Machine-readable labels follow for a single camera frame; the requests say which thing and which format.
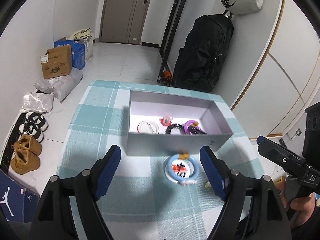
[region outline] purple ring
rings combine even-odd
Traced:
[[[185,132],[185,134],[191,134],[189,131],[188,131],[188,125],[189,124],[193,124],[195,122],[195,120],[190,120],[190,121],[188,121],[188,122],[186,122],[185,124],[184,124],[184,132]]]

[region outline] human hand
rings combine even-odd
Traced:
[[[288,202],[284,197],[285,181],[276,185],[276,188],[282,190],[280,198],[284,208],[287,207]],[[296,228],[303,225],[309,220],[316,206],[315,194],[312,193],[309,197],[296,198],[291,201],[290,207],[296,211],[300,211],[295,221],[291,224],[291,228]]]

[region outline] brown door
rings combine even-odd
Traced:
[[[150,0],[106,0],[102,42],[139,44]]]

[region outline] shoe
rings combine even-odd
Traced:
[[[21,139],[13,144],[14,151],[19,149],[29,150],[35,155],[40,155],[42,151],[42,145],[31,135],[22,134]]]
[[[28,112],[26,113],[26,120],[27,122],[36,124],[42,132],[47,130],[49,126],[47,120],[44,118],[42,114]]]
[[[10,161],[10,166],[15,173],[23,175],[40,167],[39,157],[29,150],[18,149],[13,153],[14,158]]]
[[[39,129],[39,127],[33,123],[23,123],[19,126],[19,133],[22,134],[28,134],[33,136],[34,139],[36,139],[38,142],[42,142],[44,138],[43,132]]]

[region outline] blue jordan shoebox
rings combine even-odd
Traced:
[[[80,70],[83,69],[85,66],[84,44],[77,43],[74,40],[55,41],[53,43],[53,46],[55,48],[60,46],[66,46],[66,45],[71,45],[72,66]]]
[[[39,197],[0,170],[0,205],[7,220],[32,222]]]

